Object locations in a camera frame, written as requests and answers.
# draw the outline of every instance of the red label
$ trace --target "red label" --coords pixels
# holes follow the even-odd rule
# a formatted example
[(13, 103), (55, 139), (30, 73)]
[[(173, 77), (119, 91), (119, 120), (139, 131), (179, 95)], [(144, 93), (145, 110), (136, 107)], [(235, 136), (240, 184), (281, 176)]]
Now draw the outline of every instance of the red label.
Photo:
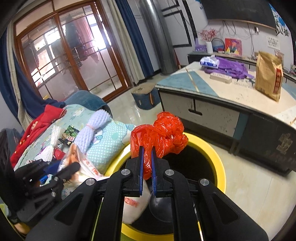
[(274, 94), (276, 94), (280, 88), (280, 84), (281, 84), (281, 70), (280, 69), (276, 69), (276, 82), (274, 84)]
[(128, 197), (124, 198), (124, 202), (131, 205), (131, 206), (133, 206), (133, 207), (137, 207), (139, 205), (139, 202), (137, 202), (137, 201), (135, 201), (135, 200), (133, 200), (131, 198), (128, 198)]

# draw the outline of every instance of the drawer handle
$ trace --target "drawer handle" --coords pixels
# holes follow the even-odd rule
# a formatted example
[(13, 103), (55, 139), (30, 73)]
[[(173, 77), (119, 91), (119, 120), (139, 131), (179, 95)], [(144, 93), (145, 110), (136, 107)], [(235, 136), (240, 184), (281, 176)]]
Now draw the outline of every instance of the drawer handle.
[(202, 113), (197, 110), (188, 109), (189, 112), (202, 116)]

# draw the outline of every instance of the blue curtain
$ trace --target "blue curtain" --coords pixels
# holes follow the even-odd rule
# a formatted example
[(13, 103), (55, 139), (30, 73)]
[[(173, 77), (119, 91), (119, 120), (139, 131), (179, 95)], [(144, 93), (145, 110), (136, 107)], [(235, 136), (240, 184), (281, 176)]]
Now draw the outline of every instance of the blue curtain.
[(136, 19), (133, 12), (127, 2), (127, 0), (115, 0), (119, 8), (123, 21), (126, 25), (128, 33), (131, 37), (131, 41), (135, 48), (137, 57), (139, 59), (143, 74), (146, 77), (153, 75), (154, 70), (148, 55), (143, 37), (139, 30)]
[[(10, 72), (8, 67), (8, 61), (7, 61), (7, 50), (6, 50), (6, 34), (7, 30), (4, 32), (2, 37), (0, 38), (0, 92), (10, 109), (11, 113), (17, 118), (17, 112), (18, 112), (18, 105), (15, 98), (15, 94), (13, 91), (13, 87), (11, 84), (10, 79)], [(27, 77), (22, 72), (21, 67), (15, 57), (14, 63), (15, 63), (15, 70), (17, 74), (17, 82), (20, 89), (20, 95), (21, 100), (24, 106), (24, 109), (27, 111), (29, 116), (32, 119), (36, 119), (41, 113), (44, 112), (45, 106), (47, 104), (56, 106), (56, 107), (64, 107), (64, 102), (58, 102), (56, 100), (47, 99), (43, 100), (40, 96), (38, 96), (33, 87), (30, 85)]]

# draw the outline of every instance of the brown paper bag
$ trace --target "brown paper bag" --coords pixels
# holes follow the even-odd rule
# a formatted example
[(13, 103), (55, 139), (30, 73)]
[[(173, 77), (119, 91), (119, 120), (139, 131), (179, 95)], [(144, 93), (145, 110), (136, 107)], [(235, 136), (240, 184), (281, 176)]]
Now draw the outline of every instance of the brown paper bag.
[(255, 89), (278, 102), (281, 95), (282, 81), (283, 68), (281, 60), (273, 54), (259, 51), (256, 64)]

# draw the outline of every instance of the gray cylindrical pipe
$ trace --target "gray cylindrical pipe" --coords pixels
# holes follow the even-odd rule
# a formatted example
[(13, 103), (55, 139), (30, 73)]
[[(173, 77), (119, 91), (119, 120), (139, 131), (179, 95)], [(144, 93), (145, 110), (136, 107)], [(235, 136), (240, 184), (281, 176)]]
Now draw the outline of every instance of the gray cylindrical pipe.
[(175, 52), (164, 16), (157, 0), (140, 0), (140, 11), (148, 27), (163, 74), (178, 70)]

